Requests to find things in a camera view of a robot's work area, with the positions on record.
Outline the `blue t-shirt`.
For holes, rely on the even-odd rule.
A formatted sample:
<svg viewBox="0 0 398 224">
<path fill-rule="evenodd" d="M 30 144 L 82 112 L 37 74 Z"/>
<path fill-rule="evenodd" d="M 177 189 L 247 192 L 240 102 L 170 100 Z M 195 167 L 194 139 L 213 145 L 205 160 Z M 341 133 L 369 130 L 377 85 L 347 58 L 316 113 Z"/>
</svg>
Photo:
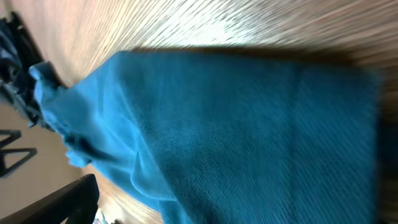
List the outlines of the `blue t-shirt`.
<svg viewBox="0 0 398 224">
<path fill-rule="evenodd" d="M 118 52 L 71 88 L 30 68 L 70 163 L 166 223 L 374 223 L 379 82 L 354 68 Z"/>
</svg>

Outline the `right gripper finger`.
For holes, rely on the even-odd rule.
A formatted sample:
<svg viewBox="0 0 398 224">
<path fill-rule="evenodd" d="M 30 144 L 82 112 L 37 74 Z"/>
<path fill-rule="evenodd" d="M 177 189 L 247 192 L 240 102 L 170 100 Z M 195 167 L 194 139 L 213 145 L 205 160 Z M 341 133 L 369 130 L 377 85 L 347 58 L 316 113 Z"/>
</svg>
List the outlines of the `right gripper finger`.
<svg viewBox="0 0 398 224">
<path fill-rule="evenodd" d="M 1 224 L 92 224 L 98 209 L 96 177 L 87 174 L 1 219 Z"/>
</svg>

